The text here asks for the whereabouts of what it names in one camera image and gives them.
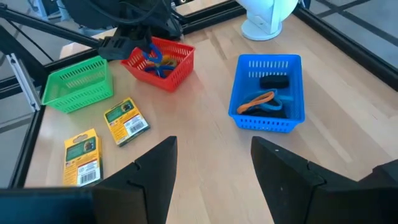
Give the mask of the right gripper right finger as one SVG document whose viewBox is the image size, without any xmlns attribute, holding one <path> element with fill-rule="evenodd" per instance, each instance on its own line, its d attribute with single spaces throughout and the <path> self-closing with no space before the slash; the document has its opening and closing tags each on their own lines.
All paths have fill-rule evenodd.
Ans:
<svg viewBox="0 0 398 224">
<path fill-rule="evenodd" d="M 259 136 L 251 157 L 275 223 L 397 223 L 397 161 L 355 181 Z"/>
</svg>

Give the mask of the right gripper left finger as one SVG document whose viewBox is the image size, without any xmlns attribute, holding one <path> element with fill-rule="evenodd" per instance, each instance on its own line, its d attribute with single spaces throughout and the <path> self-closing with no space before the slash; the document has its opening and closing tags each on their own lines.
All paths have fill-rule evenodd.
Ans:
<svg viewBox="0 0 398 224">
<path fill-rule="evenodd" d="M 176 173 L 169 136 L 92 186 L 2 189 L 1 223 L 165 223 Z"/>
</svg>

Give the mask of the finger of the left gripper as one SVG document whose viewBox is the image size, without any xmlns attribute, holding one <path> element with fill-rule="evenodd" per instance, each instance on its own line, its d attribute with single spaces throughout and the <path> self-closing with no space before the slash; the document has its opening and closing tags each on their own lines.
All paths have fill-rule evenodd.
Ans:
<svg viewBox="0 0 398 224">
<path fill-rule="evenodd" d="M 152 36 L 150 32 L 146 32 L 138 41 L 138 47 L 145 53 L 150 54 L 152 52 Z"/>
<path fill-rule="evenodd" d="M 107 60 L 124 60 L 129 58 L 136 44 L 126 37 L 105 37 L 98 47 L 98 54 Z"/>
</svg>

